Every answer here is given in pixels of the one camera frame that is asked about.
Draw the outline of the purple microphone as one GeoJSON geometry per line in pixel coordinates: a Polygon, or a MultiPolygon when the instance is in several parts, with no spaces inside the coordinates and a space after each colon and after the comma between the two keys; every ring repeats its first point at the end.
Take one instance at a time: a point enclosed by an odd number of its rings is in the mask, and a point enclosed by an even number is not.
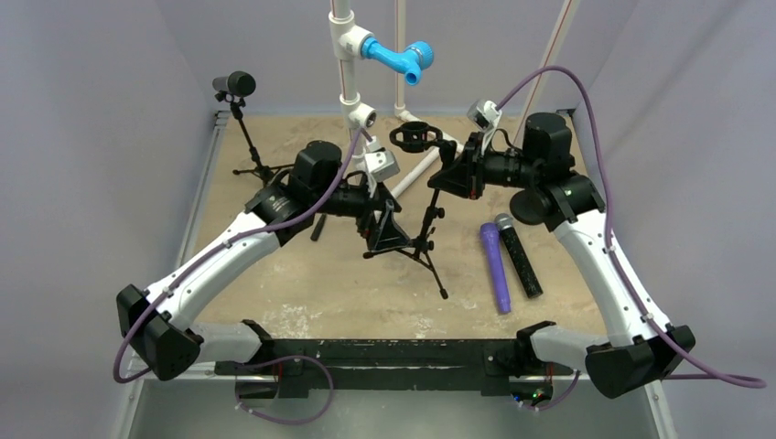
{"type": "Polygon", "coordinates": [[[480,240],[487,259],[496,306],[500,314],[509,314],[512,311],[511,296],[503,267],[497,226],[492,222],[483,223],[480,226],[480,240]]]}

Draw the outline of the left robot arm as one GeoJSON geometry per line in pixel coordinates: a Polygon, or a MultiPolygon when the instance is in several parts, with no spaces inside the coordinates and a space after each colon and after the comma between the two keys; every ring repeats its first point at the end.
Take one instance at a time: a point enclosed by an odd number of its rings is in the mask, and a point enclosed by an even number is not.
{"type": "Polygon", "coordinates": [[[121,372],[129,348],[160,380],[203,362],[239,363],[252,374],[268,370],[273,350],[257,324],[201,324],[198,315],[249,267],[311,227],[317,213],[355,219],[370,254],[409,244],[393,220],[401,208],[384,184],[399,171],[394,154],[376,139],[360,153],[353,148],[343,153],[325,141],[309,143],[224,232],[176,271],[146,288],[129,284],[120,291],[116,304],[123,340],[114,380],[132,381],[121,372]]]}

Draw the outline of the black speckled condenser microphone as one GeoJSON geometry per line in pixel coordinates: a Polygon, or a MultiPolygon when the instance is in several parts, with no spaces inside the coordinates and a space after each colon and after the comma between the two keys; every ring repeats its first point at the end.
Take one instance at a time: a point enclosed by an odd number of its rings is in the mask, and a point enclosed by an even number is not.
{"type": "Polygon", "coordinates": [[[495,217],[494,223],[526,297],[529,299],[538,298],[544,293],[544,290],[514,227],[512,217],[506,213],[501,213],[495,217]]]}

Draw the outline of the black round-base microphone stand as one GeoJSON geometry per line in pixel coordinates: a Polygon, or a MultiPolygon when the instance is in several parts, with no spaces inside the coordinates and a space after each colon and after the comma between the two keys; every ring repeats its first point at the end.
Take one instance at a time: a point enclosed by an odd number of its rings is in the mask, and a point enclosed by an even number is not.
{"type": "Polygon", "coordinates": [[[525,225],[542,224],[548,210],[549,204],[545,195],[530,189],[516,193],[510,201],[512,216],[525,225]]]}

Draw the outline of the black tripod stand with shockmount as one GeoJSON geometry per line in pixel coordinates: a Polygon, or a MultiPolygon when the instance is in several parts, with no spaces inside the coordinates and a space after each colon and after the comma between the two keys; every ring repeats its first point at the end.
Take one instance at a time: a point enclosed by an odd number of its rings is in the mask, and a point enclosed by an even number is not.
{"type": "MultiPolygon", "coordinates": [[[[441,145],[454,145],[458,149],[455,142],[444,138],[444,135],[439,128],[429,123],[419,121],[400,124],[389,133],[389,140],[392,145],[398,147],[403,152],[419,154],[430,150],[436,152],[438,158],[439,153],[437,149],[441,145]]],[[[363,254],[363,257],[365,259],[371,259],[388,253],[397,253],[410,259],[412,262],[418,263],[431,273],[440,297],[443,300],[447,300],[449,298],[449,292],[432,259],[432,251],[436,247],[436,244],[432,239],[432,235],[436,230],[435,221],[441,220],[446,216],[445,209],[439,204],[440,197],[440,190],[429,188],[428,201],[424,206],[417,233],[413,235],[407,234],[412,239],[412,243],[409,247],[384,253],[368,253],[368,251],[366,251],[363,254]]],[[[394,202],[396,204],[396,211],[393,215],[398,212],[396,197],[394,197],[394,202]]]]}

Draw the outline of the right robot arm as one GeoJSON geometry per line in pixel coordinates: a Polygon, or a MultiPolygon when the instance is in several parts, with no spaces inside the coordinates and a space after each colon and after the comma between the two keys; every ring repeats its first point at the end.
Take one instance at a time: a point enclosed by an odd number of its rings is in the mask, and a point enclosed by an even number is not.
{"type": "Polygon", "coordinates": [[[484,133],[474,132],[463,152],[433,140],[441,169],[429,187],[477,199],[487,185],[515,187],[512,216],[523,224],[543,224],[572,257],[592,293],[607,331],[596,337],[543,321],[516,334],[513,358],[527,372],[552,362],[587,374],[605,397],[615,399],[667,378],[685,351],[695,346],[687,326],[673,325],[635,281],[618,273],[626,259],[611,260],[614,236],[605,229],[606,206],[592,181],[575,169],[573,139],[565,119],[538,112],[525,122],[521,150],[494,151],[484,133]]]}

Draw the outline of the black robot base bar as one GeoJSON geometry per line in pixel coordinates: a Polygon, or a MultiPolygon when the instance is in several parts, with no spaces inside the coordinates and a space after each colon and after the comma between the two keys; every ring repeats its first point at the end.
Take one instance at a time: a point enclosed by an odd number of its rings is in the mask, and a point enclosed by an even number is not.
{"type": "Polygon", "coordinates": [[[282,398],[312,390],[475,391],[483,397],[529,397],[534,381],[543,400],[566,366],[528,359],[517,338],[379,339],[278,338],[258,324],[261,347],[251,359],[220,360],[219,376],[268,377],[282,398]]]}

